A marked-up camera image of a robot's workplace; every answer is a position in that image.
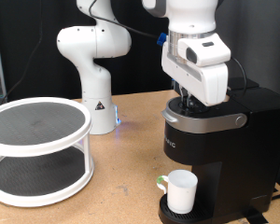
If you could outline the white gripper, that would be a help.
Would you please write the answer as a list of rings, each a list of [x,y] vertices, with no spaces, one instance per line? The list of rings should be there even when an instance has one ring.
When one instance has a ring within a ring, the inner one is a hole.
[[[228,86],[226,64],[197,67],[190,63],[179,63],[168,48],[169,44],[165,42],[162,46],[161,66],[179,84],[184,107],[195,108],[197,99],[206,106],[218,105],[225,100]]]

